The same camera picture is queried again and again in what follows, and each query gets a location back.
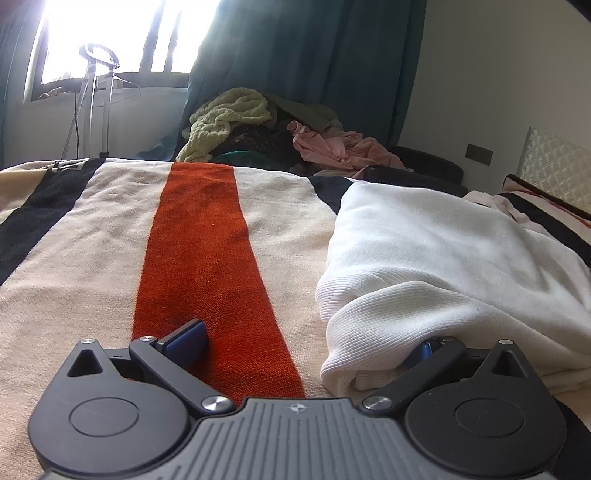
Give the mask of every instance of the window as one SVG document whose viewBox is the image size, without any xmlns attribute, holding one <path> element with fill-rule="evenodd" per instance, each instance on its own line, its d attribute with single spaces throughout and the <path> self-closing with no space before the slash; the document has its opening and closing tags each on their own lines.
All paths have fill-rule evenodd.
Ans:
<svg viewBox="0 0 591 480">
<path fill-rule="evenodd" d="M 85 43 L 113 50 L 121 79 L 141 87 L 186 87 L 218 2 L 47 0 L 32 100 L 58 86 L 77 91 L 86 71 L 78 49 Z M 98 75 L 106 72 L 98 66 Z"/>
</svg>

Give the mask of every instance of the metal screw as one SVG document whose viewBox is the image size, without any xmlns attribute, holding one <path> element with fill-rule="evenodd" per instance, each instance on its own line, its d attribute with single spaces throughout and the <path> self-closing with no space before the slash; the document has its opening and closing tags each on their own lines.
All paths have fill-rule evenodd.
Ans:
<svg viewBox="0 0 591 480">
<path fill-rule="evenodd" d="M 214 395 L 213 397 L 204 398 L 201 406 L 209 411 L 224 411 L 232 406 L 232 400 L 222 395 Z"/>
<path fill-rule="evenodd" d="M 382 411 L 388 410 L 392 406 L 392 400 L 381 395 L 373 395 L 363 400 L 362 404 L 368 410 Z"/>
</svg>

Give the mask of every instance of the quilted headboard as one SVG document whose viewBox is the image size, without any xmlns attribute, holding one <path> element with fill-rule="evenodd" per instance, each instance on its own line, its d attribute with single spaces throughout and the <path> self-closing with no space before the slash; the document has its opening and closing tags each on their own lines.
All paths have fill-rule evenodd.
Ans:
<svg viewBox="0 0 591 480">
<path fill-rule="evenodd" d="M 530 127 L 517 175 L 550 195 L 591 212 L 591 151 Z"/>
</svg>

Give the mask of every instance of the bright window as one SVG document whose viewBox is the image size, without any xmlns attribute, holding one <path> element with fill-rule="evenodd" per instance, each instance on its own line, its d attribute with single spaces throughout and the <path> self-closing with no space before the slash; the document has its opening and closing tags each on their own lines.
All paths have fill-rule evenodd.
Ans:
<svg viewBox="0 0 591 480">
<path fill-rule="evenodd" d="M 78 54 L 85 43 L 98 43 L 119 57 L 120 72 L 139 72 L 145 48 L 147 72 L 189 72 L 212 22 L 219 0 L 48 0 L 46 56 L 42 84 L 84 76 Z M 157 41 L 150 47 L 149 36 Z M 172 50 L 174 39 L 176 47 Z M 105 73 L 99 67 L 98 74 Z"/>
</svg>

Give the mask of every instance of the cream blanket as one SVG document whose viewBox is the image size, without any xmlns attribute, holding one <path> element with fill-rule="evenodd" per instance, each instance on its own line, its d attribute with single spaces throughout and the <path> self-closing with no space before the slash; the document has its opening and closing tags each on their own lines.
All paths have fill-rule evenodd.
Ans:
<svg viewBox="0 0 591 480">
<path fill-rule="evenodd" d="M 189 141 L 177 155 L 178 162 L 205 161 L 203 157 L 228 138 L 237 123 L 260 125 L 271 119 L 267 99 L 251 88 L 231 88 L 205 103 L 191 115 Z"/>
</svg>

